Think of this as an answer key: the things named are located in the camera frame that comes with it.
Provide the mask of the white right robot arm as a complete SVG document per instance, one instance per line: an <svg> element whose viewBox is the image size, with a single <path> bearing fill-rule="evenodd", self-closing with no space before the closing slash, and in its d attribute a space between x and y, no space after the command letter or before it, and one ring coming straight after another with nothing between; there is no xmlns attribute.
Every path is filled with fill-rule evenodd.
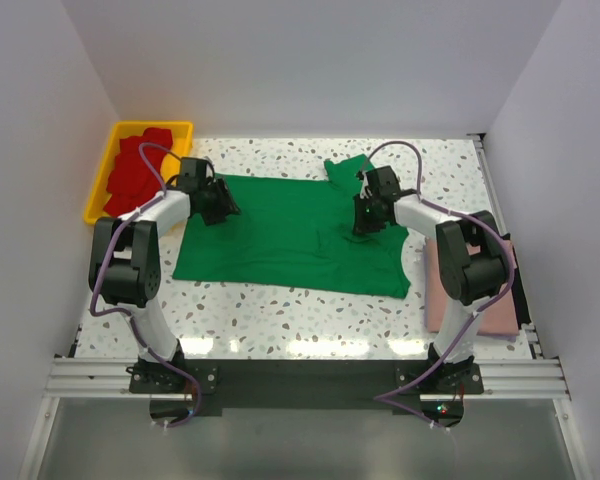
<svg viewBox="0 0 600 480"><path fill-rule="evenodd" d="M471 368L483 314L512 288L511 252L488 211L454 211L422 198L415 189L403 190L389 166L361 171L357 178L361 190L353 197L353 233L376 233L391 225L434 241L447 298L442 325L429 347L430 364L394 392L424 382L436 392L449 392L460 382L461 371Z"/></svg>

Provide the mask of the pink folded t shirt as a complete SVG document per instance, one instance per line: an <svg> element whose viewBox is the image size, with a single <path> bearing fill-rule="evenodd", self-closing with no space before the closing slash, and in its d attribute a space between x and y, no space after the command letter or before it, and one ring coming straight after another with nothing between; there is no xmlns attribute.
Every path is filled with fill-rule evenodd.
<svg viewBox="0 0 600 480"><path fill-rule="evenodd" d="M437 333L442 326L446 311L447 295L439 275L437 246L432 239L425 241L424 261L426 267L425 325L430 333ZM478 333L485 336L515 337L518 331L513 290L510 290L497 303L487 308Z"/></svg>

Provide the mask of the red t shirt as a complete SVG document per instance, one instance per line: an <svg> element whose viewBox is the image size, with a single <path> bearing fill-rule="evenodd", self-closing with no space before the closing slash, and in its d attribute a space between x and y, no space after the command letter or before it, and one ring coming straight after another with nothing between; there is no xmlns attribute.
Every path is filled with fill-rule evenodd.
<svg viewBox="0 0 600 480"><path fill-rule="evenodd" d="M119 140L120 152L115 156L106 191L110 194L103 211L111 217L121 216L151 200L161 189L160 182L142 159L139 146L149 142L170 150L172 133L168 129L146 128L142 135Z"/></svg>

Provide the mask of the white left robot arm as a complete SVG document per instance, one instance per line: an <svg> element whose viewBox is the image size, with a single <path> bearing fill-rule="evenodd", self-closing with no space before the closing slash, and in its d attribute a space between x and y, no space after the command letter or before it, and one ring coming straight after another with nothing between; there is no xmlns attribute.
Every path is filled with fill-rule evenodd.
<svg viewBox="0 0 600 480"><path fill-rule="evenodd" d="M207 226L238 215L225 179L207 159L183 158L180 171L147 202L120 217L96 221L89 265L93 317L120 314L138 346L138 358L156 363L153 382L165 392L180 390L187 368L176 361L179 340L168 327L157 295L162 283L159 240L195 215Z"/></svg>

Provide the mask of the yellow plastic bin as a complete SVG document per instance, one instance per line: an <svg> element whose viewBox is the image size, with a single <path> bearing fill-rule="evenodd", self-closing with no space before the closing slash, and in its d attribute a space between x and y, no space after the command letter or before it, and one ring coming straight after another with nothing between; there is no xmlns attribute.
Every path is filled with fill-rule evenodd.
<svg viewBox="0 0 600 480"><path fill-rule="evenodd" d="M104 205L110 198L107 191L108 178L115 166L115 157L120 152L119 140L139 136L146 128L156 127L170 130L173 138L172 151L179 157L187 157L193 147L194 124L189 121L120 121L110 130L107 146L101 158L98 172L86 203L83 219L93 225L106 212Z"/></svg>

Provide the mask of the green t shirt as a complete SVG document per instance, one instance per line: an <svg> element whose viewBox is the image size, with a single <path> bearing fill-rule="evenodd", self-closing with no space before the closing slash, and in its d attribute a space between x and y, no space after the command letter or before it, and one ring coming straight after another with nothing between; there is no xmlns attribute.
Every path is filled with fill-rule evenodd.
<svg viewBox="0 0 600 480"><path fill-rule="evenodd" d="M365 160L327 160L321 181L226 176L240 214L213 226L192 217L174 279L405 298L411 285L401 262L407 230L353 232L353 198L361 189L356 173Z"/></svg>

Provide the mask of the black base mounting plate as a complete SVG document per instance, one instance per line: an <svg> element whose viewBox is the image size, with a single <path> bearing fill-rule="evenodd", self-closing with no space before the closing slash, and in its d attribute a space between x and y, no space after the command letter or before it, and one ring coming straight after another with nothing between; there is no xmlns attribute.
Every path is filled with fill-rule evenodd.
<svg viewBox="0 0 600 480"><path fill-rule="evenodd" d="M179 422L227 409L371 410L396 391L397 413L418 411L446 425L464 413L463 395L484 391L471 360L443 364L426 379L428 360L191 360L170 370L138 360L127 367L129 391L150 396L153 419Z"/></svg>

